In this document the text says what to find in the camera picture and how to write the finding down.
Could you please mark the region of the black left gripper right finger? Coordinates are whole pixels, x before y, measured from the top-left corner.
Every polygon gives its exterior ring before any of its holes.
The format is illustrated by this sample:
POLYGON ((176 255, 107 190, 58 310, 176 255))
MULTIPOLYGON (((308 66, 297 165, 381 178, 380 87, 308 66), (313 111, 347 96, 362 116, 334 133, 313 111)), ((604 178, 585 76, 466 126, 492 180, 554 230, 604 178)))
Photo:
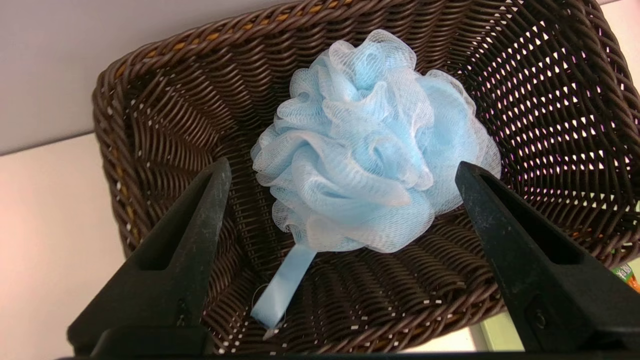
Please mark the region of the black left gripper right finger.
POLYGON ((526 351, 638 353, 637 291, 484 168, 455 184, 526 351))

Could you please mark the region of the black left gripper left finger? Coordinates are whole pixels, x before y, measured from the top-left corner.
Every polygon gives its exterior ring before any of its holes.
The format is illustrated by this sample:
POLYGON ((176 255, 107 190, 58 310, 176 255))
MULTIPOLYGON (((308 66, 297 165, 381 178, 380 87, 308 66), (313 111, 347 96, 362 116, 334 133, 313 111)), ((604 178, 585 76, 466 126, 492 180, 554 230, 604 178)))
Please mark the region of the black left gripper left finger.
POLYGON ((68 327, 74 353, 211 353, 201 317, 231 182, 226 158, 192 180, 68 327))

